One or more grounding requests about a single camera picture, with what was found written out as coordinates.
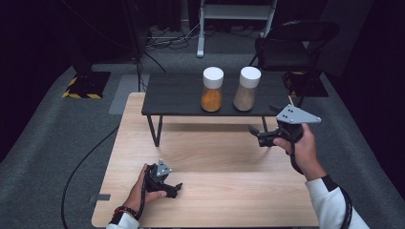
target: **chair backrest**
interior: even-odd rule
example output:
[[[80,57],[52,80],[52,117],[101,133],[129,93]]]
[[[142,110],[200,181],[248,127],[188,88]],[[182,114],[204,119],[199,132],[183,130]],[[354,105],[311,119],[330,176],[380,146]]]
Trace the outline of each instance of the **chair backrest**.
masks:
[[[329,41],[339,33],[339,26],[330,21],[289,21],[273,27],[266,40]]]

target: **small black table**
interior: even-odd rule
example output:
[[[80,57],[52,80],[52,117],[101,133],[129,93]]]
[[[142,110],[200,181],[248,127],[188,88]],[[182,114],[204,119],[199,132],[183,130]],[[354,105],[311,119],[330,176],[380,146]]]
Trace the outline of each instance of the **small black table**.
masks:
[[[290,103],[281,75],[262,73],[256,89],[253,108],[247,112],[237,110],[233,98],[239,87],[238,73],[225,73],[222,85],[223,104],[217,112],[206,112],[201,106],[203,73],[152,73],[142,107],[146,115],[155,146],[160,144],[160,132],[164,115],[178,116],[276,116],[269,105],[283,109]],[[152,115],[158,115],[159,126],[155,134]]]

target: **bracelet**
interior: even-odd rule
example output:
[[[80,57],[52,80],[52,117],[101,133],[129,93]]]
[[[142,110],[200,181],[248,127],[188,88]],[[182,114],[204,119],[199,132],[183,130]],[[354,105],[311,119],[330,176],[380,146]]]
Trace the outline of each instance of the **bracelet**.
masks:
[[[125,206],[119,206],[118,208],[116,208],[116,210],[114,211],[114,216],[116,215],[116,213],[118,212],[124,212],[129,214],[131,217],[135,218],[135,216],[137,215],[137,212],[132,210],[129,207],[125,207]]]

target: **spice jar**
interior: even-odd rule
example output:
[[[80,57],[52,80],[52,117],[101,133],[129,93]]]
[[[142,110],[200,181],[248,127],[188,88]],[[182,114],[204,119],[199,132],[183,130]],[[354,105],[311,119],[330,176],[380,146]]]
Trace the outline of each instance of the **spice jar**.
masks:
[[[208,112],[220,110],[223,103],[221,87],[224,72],[216,67],[209,67],[203,71],[202,108]]]
[[[249,111],[253,108],[256,87],[259,85],[262,73],[254,67],[244,67],[239,78],[239,87],[233,99],[233,105],[239,111]]]

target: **white lid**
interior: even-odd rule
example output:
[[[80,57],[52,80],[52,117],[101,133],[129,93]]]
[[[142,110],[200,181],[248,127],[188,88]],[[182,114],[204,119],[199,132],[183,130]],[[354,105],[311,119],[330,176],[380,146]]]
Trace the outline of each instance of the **white lid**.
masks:
[[[209,89],[218,89],[223,85],[224,72],[217,67],[209,67],[203,71],[203,85]]]
[[[241,69],[241,77],[239,82],[245,88],[256,88],[259,85],[260,76],[262,73],[254,67],[244,67]]]

